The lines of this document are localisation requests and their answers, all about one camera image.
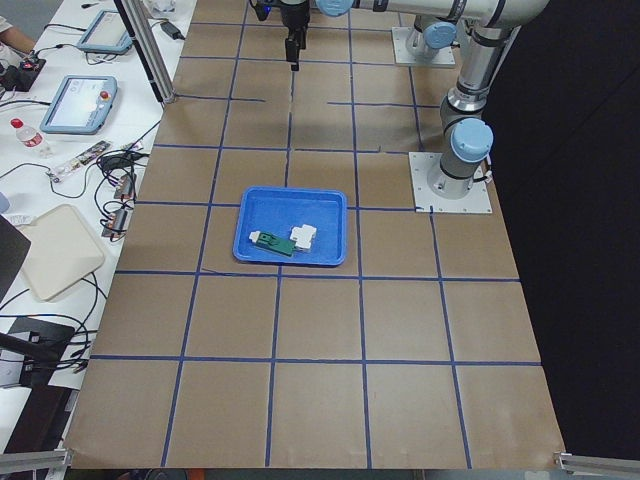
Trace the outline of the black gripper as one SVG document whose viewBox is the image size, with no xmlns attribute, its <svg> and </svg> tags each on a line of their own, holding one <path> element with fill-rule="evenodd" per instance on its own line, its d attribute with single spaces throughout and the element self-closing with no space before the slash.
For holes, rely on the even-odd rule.
<svg viewBox="0 0 640 480">
<path fill-rule="evenodd" d="M 288 29 L 285 39 L 286 60 L 291 63 L 292 71 L 299 71 L 300 52 L 306 49 L 310 2 L 308 0 L 283 1 L 280 15 L 283 25 Z"/>
</svg>

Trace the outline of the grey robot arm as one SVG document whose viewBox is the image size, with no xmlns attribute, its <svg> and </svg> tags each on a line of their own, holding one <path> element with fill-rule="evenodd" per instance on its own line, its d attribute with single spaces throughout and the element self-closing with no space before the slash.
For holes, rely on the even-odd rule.
<svg viewBox="0 0 640 480">
<path fill-rule="evenodd" d="M 416 15 L 406 40 L 405 49 L 414 61 L 430 61 L 445 47 L 450 47 L 457 36 L 457 27 L 451 21 L 433 16 Z"/>
<path fill-rule="evenodd" d="M 456 85 L 443 98 L 440 117 L 445 148 L 439 163 L 428 173 L 431 191 L 441 198 L 465 197 L 475 182 L 474 174 L 486 159 L 493 133 L 482 119 L 493 79 L 517 30 L 536 18 L 545 1 L 258 1 L 256 15 L 266 18 L 271 8 L 280 11 L 288 29 L 287 61 L 299 68 L 299 52 L 306 48 L 310 10 L 315 6 L 329 17 L 352 9 L 413 14 L 414 27 L 406 44 L 414 56 L 435 54 L 456 37 L 457 25 L 471 23 L 467 56 Z"/>
</svg>

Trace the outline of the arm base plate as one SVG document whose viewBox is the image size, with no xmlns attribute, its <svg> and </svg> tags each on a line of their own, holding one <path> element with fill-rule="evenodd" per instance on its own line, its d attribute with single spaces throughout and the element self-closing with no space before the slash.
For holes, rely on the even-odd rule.
<svg viewBox="0 0 640 480">
<path fill-rule="evenodd" d="M 391 37 L 396 65 L 444 69 L 456 66 L 454 53 L 449 45 L 433 49 L 426 44 L 423 34 L 413 27 L 393 27 Z"/>
<path fill-rule="evenodd" d="M 454 179 L 441 170 L 436 152 L 410 152 L 414 209 L 423 213 L 491 214 L 492 206 L 483 171 L 478 167 L 467 179 Z"/>
</svg>

